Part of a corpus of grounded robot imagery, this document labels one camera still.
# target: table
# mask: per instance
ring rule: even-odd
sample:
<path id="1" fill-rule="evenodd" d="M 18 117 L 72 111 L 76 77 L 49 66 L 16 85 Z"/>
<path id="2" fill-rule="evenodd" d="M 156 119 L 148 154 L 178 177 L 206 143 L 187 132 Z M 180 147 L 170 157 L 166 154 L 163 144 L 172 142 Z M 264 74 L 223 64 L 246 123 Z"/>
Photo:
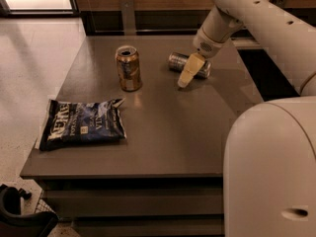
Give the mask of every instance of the table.
<path id="1" fill-rule="evenodd" d="M 177 86 L 171 52 L 194 52 L 192 36 L 88 37 L 57 100 L 125 98 L 127 139 L 33 149 L 21 172 L 82 236 L 223 235 L 223 152 L 233 122 L 262 101 L 235 46 L 212 59 L 208 79 Z M 143 86 L 124 92 L 115 53 L 137 48 Z"/>

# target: gold can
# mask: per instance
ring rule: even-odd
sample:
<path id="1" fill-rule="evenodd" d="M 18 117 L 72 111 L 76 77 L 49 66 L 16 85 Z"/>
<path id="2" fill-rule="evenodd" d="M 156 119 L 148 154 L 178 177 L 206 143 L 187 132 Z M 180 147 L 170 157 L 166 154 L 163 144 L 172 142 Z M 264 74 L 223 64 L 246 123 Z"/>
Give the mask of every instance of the gold can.
<path id="1" fill-rule="evenodd" d="M 142 86 L 137 49 L 131 45 L 118 48 L 116 53 L 120 87 L 125 91 L 136 91 Z"/>

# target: tile floor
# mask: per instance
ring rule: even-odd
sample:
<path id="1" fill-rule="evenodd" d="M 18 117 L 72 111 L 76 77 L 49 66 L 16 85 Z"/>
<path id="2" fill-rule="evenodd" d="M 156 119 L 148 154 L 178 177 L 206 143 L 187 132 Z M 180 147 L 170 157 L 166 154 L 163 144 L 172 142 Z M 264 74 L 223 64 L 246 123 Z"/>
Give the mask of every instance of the tile floor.
<path id="1" fill-rule="evenodd" d="M 0 184 L 33 193 L 23 213 L 35 211 L 40 188 L 20 171 L 39 134 L 49 98 L 54 98 L 85 33 L 80 19 L 0 18 Z M 78 236 L 58 224 L 49 237 Z"/>

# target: can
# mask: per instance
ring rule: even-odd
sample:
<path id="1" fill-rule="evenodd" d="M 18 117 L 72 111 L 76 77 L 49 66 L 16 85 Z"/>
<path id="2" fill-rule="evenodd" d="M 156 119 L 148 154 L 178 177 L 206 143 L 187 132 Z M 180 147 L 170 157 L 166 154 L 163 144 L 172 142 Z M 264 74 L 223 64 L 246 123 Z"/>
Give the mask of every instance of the can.
<path id="1" fill-rule="evenodd" d="M 169 69 L 181 72 L 184 70 L 188 59 L 189 57 L 187 55 L 172 52 L 168 59 Z M 210 74 L 210 69 L 211 63 L 206 60 L 202 68 L 197 73 L 196 77 L 206 79 Z"/>
<path id="2" fill-rule="evenodd" d="M 131 45 L 117 49 L 117 69 L 120 87 L 125 91 L 136 91 L 142 86 L 139 68 L 139 54 Z"/>

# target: can lid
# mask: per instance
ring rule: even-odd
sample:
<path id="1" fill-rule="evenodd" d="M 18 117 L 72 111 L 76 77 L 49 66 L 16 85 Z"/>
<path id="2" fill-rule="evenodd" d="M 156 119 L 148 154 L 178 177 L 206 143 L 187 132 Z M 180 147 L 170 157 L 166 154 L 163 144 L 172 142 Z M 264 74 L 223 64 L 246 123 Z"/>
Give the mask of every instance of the can lid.
<path id="1" fill-rule="evenodd" d="M 123 45 L 117 49 L 117 54 L 124 57 L 129 57 L 135 55 L 137 53 L 137 49 L 131 45 Z"/>

